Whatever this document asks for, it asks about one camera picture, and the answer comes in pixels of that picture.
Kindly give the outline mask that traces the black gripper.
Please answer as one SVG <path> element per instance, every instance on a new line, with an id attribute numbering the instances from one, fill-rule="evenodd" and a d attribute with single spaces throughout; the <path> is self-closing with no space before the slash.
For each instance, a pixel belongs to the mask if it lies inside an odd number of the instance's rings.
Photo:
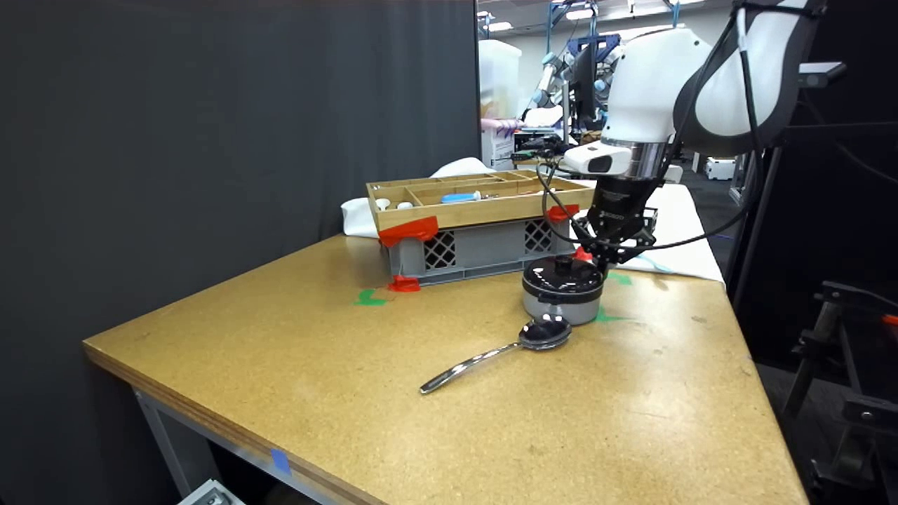
<path id="1" fill-rule="evenodd" d="M 659 180 L 625 180 L 600 174 L 595 180 L 592 208 L 573 224 L 573 258 L 609 271 L 655 247 L 658 217 L 646 210 Z"/>

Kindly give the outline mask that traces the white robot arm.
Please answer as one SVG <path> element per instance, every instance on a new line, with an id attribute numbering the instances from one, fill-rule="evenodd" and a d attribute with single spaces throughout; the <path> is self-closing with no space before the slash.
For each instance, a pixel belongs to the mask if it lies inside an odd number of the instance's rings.
<path id="1" fill-rule="evenodd" d="M 604 144 L 630 147 L 631 163 L 599 174 L 588 219 L 573 231 L 599 271 L 655 245 L 649 198 L 667 154 L 760 154 L 792 123 L 805 63 L 829 0 L 732 0 L 712 46 L 690 29 L 624 42 L 614 55 Z"/>

